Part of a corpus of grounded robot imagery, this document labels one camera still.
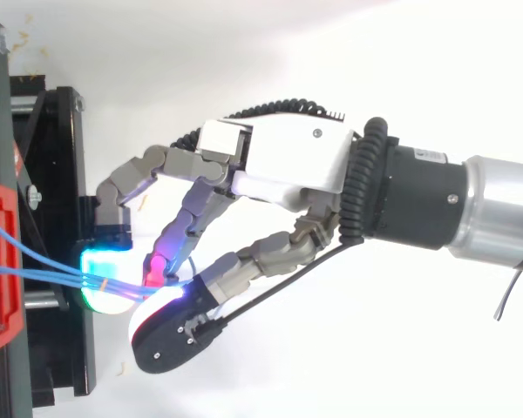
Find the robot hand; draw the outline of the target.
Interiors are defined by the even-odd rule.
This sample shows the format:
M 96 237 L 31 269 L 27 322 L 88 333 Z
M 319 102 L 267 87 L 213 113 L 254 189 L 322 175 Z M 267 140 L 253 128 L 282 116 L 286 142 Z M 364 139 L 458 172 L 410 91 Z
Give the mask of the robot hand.
M 209 313 L 254 280 L 316 265 L 338 224 L 353 138 L 343 121 L 299 111 L 211 119 L 172 145 L 147 148 L 99 183 L 96 231 L 122 244 L 130 240 L 130 200 L 161 175 L 192 184 L 143 263 L 140 283 L 151 296 L 129 330 L 141 371 L 172 371 L 206 349 L 224 327 Z M 207 227 L 243 197 L 296 213 L 293 231 L 226 253 L 178 284 L 178 270 Z

